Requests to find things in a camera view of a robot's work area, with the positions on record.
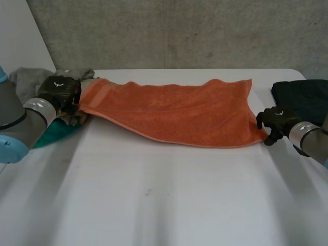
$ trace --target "teal fabric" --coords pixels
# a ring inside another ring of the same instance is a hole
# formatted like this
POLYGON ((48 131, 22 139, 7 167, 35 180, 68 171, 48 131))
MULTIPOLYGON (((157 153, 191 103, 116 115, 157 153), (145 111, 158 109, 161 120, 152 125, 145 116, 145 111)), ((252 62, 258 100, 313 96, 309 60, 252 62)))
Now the teal fabric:
POLYGON ((61 119, 56 119, 54 122, 48 127, 45 133, 41 136, 41 138, 37 141, 34 145, 34 149, 41 148, 52 144, 58 140, 61 140, 75 131, 77 131, 80 126, 68 126, 66 123, 61 119))

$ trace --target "concrete wall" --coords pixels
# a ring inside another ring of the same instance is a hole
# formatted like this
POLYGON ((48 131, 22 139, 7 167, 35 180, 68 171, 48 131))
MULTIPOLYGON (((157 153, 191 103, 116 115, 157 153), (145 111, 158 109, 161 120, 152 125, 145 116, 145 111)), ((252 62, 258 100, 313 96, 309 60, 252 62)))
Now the concrete wall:
POLYGON ((328 1, 27 2, 57 68, 292 68, 328 79, 328 1))

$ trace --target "dark fabric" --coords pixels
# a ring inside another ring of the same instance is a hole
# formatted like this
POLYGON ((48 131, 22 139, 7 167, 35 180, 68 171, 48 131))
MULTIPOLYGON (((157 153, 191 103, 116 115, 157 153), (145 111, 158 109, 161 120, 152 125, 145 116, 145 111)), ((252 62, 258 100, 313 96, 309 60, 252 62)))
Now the dark fabric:
POLYGON ((303 121, 322 126, 328 114, 328 80, 277 82, 271 92, 277 106, 290 108, 303 121))

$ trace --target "white table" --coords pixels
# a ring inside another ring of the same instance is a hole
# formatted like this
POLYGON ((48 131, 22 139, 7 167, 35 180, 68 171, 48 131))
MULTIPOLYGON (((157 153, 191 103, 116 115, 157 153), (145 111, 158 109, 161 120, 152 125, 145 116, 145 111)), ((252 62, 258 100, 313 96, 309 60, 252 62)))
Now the white table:
MULTIPOLYGON (((99 70, 116 83, 253 79, 257 114, 289 69, 99 70)), ((204 149, 101 118, 0 175, 0 245, 327 245, 328 171, 285 140, 204 149)))

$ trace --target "towel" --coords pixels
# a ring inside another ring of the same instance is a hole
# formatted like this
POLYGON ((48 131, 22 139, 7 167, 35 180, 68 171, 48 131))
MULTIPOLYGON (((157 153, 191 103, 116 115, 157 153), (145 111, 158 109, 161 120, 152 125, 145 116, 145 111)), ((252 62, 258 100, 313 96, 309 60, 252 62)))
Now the towel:
POLYGON ((252 81, 213 79, 202 86, 117 85, 97 79, 81 96, 79 109, 142 136, 199 147, 233 148, 266 139, 247 97, 252 81))

